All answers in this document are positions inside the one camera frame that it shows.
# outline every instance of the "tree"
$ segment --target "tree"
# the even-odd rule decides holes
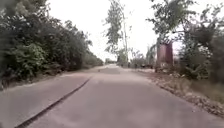
[[[49,7],[41,1],[13,2],[7,4],[15,6],[6,6],[0,16],[0,77],[4,86],[38,74],[102,65],[88,48],[92,44],[88,36],[71,21],[63,26],[59,19],[48,15]],[[17,10],[20,2],[28,13]]]
[[[118,41],[121,38],[121,24],[122,24],[122,8],[121,5],[111,0],[110,9],[108,10],[108,17],[106,23],[110,25],[106,36],[108,37],[106,51],[115,54],[118,50]]]
[[[154,4],[154,30],[162,41],[169,35],[178,34],[173,40],[183,42],[180,52],[180,73],[193,79],[211,79],[224,82],[224,69],[221,66],[223,52],[223,17],[218,17],[223,5],[207,6],[198,15],[188,7],[195,2],[173,0]]]
[[[148,48],[146,53],[146,60],[151,66],[154,66],[155,64],[156,46],[156,44],[152,45],[150,48]]]

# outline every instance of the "sky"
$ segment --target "sky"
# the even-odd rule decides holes
[[[147,47],[156,43],[157,35],[152,30],[153,25],[145,19],[153,17],[153,10],[150,9],[150,0],[120,0],[125,5],[125,17],[128,30],[128,47],[140,50],[146,54]],[[196,0],[198,5],[192,9],[201,12],[207,4],[218,4],[224,0]],[[62,22],[71,20],[79,30],[88,33],[93,46],[90,50],[102,60],[115,56],[105,52],[107,38],[104,36],[107,26],[105,19],[110,8],[109,0],[49,0],[50,15],[60,19]],[[174,43],[173,49],[180,49],[180,43]]]

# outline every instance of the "road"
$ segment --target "road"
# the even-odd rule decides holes
[[[222,119],[115,65],[4,91],[0,122],[4,128],[18,126],[79,87],[27,127],[224,128]]]

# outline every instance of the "dirt shoulder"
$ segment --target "dirt shoulder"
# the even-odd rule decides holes
[[[193,103],[208,113],[224,119],[224,94],[222,87],[211,85],[207,81],[190,81],[176,75],[166,75],[144,70],[135,72],[148,77],[160,88]]]

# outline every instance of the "tall tree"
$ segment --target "tall tree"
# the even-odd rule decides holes
[[[117,53],[118,42],[121,36],[122,25],[122,7],[116,0],[111,0],[110,9],[108,10],[108,17],[106,23],[110,25],[106,36],[108,37],[106,51],[110,53]]]

